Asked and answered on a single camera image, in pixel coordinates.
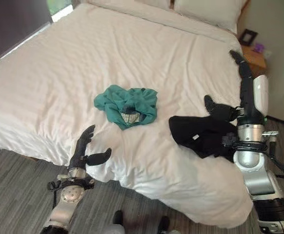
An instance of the white duvet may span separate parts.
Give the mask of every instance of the white duvet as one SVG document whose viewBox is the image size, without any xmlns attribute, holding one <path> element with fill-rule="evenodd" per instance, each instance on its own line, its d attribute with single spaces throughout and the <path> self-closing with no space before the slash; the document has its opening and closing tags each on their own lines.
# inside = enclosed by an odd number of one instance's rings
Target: white duvet
<svg viewBox="0 0 284 234">
<path fill-rule="evenodd" d="M 242 224 L 252 203 L 224 158 L 178 146 L 171 116 L 207 116 L 203 97 L 239 104 L 236 38 L 216 27 L 140 3 L 83 4 L 0 60 L 0 148 L 67 165 L 81 132 L 96 124 L 89 152 L 112 148 L 87 172 L 159 199 L 195 222 Z M 158 92 L 154 123 L 127 130 L 93 99 L 111 84 Z"/>
</svg>

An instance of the teal shirt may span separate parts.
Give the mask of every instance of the teal shirt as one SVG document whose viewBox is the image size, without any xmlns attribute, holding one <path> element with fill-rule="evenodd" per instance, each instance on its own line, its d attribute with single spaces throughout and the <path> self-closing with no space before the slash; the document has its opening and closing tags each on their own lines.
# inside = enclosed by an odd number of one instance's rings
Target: teal shirt
<svg viewBox="0 0 284 234">
<path fill-rule="evenodd" d="M 107 119 L 122 130 L 153 122 L 157 117 L 157 92 L 152 89 L 125 90 L 111 85 L 94 99 L 94 106 L 105 111 Z"/>
</svg>

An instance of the pillow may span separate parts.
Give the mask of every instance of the pillow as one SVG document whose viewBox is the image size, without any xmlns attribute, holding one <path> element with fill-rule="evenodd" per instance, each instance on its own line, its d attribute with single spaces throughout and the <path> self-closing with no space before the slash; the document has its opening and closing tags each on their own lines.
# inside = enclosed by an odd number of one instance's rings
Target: pillow
<svg viewBox="0 0 284 234">
<path fill-rule="evenodd" d="M 237 21 L 247 0 L 175 0 L 175 11 L 237 33 Z"/>
<path fill-rule="evenodd" d="M 170 0 L 135 0 L 138 2 L 142 2 L 147 5 L 159 7 L 164 10 L 169 10 Z"/>
</svg>

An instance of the person's foot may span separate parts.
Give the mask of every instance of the person's foot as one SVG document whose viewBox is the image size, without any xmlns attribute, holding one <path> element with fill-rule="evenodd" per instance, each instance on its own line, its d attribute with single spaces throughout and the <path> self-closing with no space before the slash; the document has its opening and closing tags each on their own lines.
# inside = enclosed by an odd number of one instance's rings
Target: person's foot
<svg viewBox="0 0 284 234">
<path fill-rule="evenodd" d="M 159 225 L 157 234 L 165 234 L 167 233 L 169 228 L 169 218 L 167 216 L 163 216 Z"/>
<path fill-rule="evenodd" d="M 113 224 L 123 225 L 123 215 L 122 211 L 116 211 L 113 217 Z"/>
</svg>

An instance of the wooden nightstand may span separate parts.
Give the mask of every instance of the wooden nightstand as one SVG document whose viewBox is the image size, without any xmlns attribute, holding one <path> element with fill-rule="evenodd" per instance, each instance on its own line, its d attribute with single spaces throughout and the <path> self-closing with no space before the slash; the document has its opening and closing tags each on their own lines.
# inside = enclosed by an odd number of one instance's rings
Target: wooden nightstand
<svg viewBox="0 0 284 234">
<path fill-rule="evenodd" d="M 242 45 L 243 55 L 247 59 L 254 77 L 263 75 L 266 71 L 266 63 L 263 54 L 252 51 L 252 46 Z"/>
</svg>

